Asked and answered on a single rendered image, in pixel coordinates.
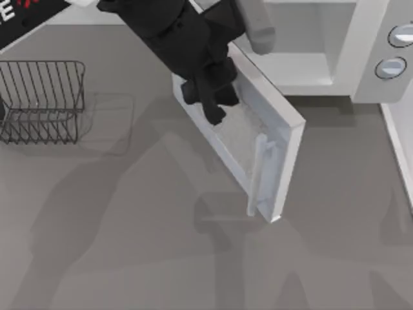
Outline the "pale grey rounded box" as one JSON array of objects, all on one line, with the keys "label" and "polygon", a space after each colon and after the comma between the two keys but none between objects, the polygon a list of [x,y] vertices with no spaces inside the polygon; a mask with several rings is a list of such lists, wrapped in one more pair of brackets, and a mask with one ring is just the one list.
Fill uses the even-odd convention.
[{"label": "pale grey rounded box", "polygon": [[264,0],[236,0],[252,50],[259,55],[271,53],[276,29]]}]

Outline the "pale microwave door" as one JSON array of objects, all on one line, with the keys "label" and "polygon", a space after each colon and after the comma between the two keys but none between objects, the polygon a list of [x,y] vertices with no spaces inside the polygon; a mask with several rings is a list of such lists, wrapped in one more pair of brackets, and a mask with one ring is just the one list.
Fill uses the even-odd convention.
[{"label": "pale microwave door", "polygon": [[175,98],[248,196],[255,140],[266,134],[275,143],[266,160],[257,212],[268,223],[280,219],[305,128],[304,117],[290,104],[244,50],[230,44],[238,70],[235,89],[239,104],[226,108],[219,125],[209,124],[199,105],[184,102],[183,79],[172,75]]}]

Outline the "pale microwave oven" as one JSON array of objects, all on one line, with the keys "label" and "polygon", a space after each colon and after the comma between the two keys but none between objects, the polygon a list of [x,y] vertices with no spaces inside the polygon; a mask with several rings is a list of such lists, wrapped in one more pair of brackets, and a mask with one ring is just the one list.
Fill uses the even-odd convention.
[{"label": "pale microwave oven", "polygon": [[[413,0],[264,0],[276,28],[271,53],[233,44],[286,96],[348,96],[355,103],[394,103],[413,80],[413,45],[394,48],[389,32],[413,23]],[[376,65],[402,57],[407,68],[380,79]]]}]

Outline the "grey microwave knob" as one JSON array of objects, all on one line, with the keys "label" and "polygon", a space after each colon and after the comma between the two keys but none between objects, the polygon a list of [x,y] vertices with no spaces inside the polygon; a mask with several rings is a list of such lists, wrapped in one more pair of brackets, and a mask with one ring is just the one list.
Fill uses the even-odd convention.
[{"label": "grey microwave knob", "polygon": [[413,23],[395,26],[388,34],[388,43],[394,48],[413,45]]},{"label": "grey microwave knob", "polygon": [[375,68],[378,78],[388,80],[400,76],[407,68],[407,62],[402,57],[381,60]]}]

